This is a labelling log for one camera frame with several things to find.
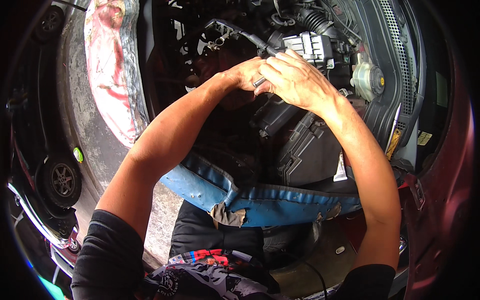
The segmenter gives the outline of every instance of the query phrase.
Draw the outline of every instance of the man's right hand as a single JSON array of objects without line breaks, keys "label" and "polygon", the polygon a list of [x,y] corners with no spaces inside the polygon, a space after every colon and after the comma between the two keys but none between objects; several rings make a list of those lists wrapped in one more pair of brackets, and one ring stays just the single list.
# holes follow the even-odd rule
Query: man's right hand
[{"label": "man's right hand", "polygon": [[287,103],[320,113],[321,118],[343,98],[325,76],[291,49],[269,57],[259,73],[267,81],[255,89],[256,95],[277,94]]}]

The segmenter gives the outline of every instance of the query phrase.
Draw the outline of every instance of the man's hand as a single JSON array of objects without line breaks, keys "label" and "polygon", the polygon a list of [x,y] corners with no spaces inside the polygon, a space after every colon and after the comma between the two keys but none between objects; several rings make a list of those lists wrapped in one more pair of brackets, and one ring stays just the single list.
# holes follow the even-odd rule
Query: man's hand
[{"label": "man's hand", "polygon": [[270,92],[285,102],[324,114],[335,100],[342,97],[329,81],[295,51],[288,49],[269,57],[259,72],[268,81],[255,89],[255,94]]},{"label": "man's hand", "polygon": [[255,57],[251,60],[244,61],[223,73],[231,80],[235,88],[245,91],[253,91],[253,83],[262,76],[258,72],[258,68],[265,64],[265,60]]}]

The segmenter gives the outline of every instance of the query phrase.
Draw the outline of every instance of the electrical wire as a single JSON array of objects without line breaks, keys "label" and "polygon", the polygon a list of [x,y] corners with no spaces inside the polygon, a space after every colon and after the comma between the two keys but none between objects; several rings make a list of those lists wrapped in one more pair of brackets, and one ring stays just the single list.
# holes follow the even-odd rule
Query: electrical wire
[{"label": "electrical wire", "polygon": [[330,4],[328,4],[328,3],[325,2],[324,0],[321,0],[321,1],[330,9],[330,12],[332,13],[332,16],[333,16],[340,24],[342,24],[342,26],[345,27],[345,29],[347,29],[348,31],[350,31],[356,38],[358,38],[360,41],[362,41],[361,36],[359,36],[355,31],[351,30],[347,25],[345,25],[345,23],[342,22],[342,20],[340,20],[340,18],[336,15],[335,11],[334,11],[333,8],[330,6]]},{"label": "electrical wire", "polygon": [[322,277],[322,274],[320,274],[320,272],[319,272],[314,266],[312,266],[311,264],[309,264],[309,263],[306,262],[305,260],[299,258],[298,256],[293,255],[293,254],[291,254],[291,253],[288,253],[288,252],[286,252],[285,250],[283,250],[282,252],[285,253],[286,255],[289,255],[290,257],[298,260],[298,261],[301,261],[302,263],[304,263],[307,267],[309,267],[312,271],[314,271],[314,272],[318,275],[318,277],[319,277],[320,280],[322,281],[322,286],[323,286],[323,288],[324,288],[325,300],[327,300],[327,287],[326,287],[326,285],[325,285],[325,280],[324,280],[324,278]]}]

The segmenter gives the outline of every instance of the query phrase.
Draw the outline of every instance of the black car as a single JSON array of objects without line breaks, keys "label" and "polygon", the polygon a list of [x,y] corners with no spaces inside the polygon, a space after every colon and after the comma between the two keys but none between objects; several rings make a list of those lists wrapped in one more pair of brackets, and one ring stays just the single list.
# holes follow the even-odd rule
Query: black car
[{"label": "black car", "polygon": [[11,124],[8,187],[33,224],[56,247],[77,248],[80,171],[62,129],[56,49],[63,10],[50,6],[21,53],[7,101]]}]

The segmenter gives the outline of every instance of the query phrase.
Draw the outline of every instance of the ground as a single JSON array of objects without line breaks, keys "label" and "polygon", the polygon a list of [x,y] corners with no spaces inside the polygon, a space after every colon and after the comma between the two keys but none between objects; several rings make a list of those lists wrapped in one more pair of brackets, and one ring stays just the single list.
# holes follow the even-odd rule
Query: ground
[{"label": "ground", "polygon": [[[80,0],[77,5],[87,7],[89,2]],[[79,146],[85,157],[80,165],[82,194],[74,206],[80,240],[86,234],[96,203],[128,152],[96,108],[86,71],[84,21],[84,12],[67,9],[57,59],[57,90],[64,128],[71,149]],[[153,195],[144,260],[156,267],[168,260],[171,232],[182,199],[160,182]]]}]

